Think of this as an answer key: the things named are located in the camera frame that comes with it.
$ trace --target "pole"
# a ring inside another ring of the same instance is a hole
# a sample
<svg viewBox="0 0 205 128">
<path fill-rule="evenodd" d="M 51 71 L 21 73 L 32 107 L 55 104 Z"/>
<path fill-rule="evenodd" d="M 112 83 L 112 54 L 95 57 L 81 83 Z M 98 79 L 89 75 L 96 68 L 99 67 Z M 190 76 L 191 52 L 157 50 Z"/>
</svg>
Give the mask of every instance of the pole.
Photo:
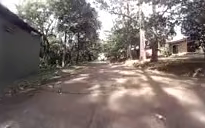
<svg viewBox="0 0 205 128">
<path fill-rule="evenodd" d="M 140 57 L 141 61 L 146 60 L 145 53 L 145 31 L 142 29 L 142 7 L 140 0 L 138 0 L 138 8 L 139 8 L 139 34 L 140 34 Z"/>
</svg>

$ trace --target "house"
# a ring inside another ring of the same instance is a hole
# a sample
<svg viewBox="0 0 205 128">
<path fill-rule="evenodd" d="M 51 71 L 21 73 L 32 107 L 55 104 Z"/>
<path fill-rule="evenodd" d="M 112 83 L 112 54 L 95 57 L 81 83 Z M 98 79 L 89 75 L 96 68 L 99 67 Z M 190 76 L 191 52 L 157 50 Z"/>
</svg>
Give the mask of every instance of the house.
<svg viewBox="0 0 205 128">
<path fill-rule="evenodd" d="M 183 38 L 176 41 L 167 42 L 167 47 L 171 54 L 196 52 L 195 41 L 189 38 Z"/>
<path fill-rule="evenodd" d="M 38 71 L 40 35 L 0 4 L 0 84 Z"/>
</svg>

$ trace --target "roadside vegetation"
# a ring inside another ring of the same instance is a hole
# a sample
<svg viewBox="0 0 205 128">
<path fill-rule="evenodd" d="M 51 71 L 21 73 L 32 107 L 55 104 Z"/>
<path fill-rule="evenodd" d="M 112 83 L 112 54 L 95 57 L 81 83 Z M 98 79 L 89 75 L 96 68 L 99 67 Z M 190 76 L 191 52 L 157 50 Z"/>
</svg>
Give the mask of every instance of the roadside vegetation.
<svg viewBox="0 0 205 128">
<path fill-rule="evenodd" d="M 100 7 L 116 16 L 115 25 L 105 44 L 108 57 L 113 60 L 139 59 L 151 49 L 151 61 L 157 62 L 159 54 L 170 56 L 165 47 L 167 40 L 176 36 L 176 27 L 194 41 L 195 49 L 202 49 L 205 58 L 205 1 L 204 0 L 97 0 Z M 149 5 L 152 12 L 139 9 Z M 145 31 L 145 48 L 140 51 L 140 29 Z"/>
</svg>

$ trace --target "dirt path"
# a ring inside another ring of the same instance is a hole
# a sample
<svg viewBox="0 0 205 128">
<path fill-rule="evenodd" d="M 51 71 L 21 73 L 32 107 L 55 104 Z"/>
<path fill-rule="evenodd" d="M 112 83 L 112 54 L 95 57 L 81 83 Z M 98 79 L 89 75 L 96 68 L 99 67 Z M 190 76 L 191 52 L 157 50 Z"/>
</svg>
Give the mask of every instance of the dirt path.
<svg viewBox="0 0 205 128">
<path fill-rule="evenodd" d="M 205 81 L 91 64 L 34 96 L 1 101 L 0 128 L 205 128 Z"/>
</svg>

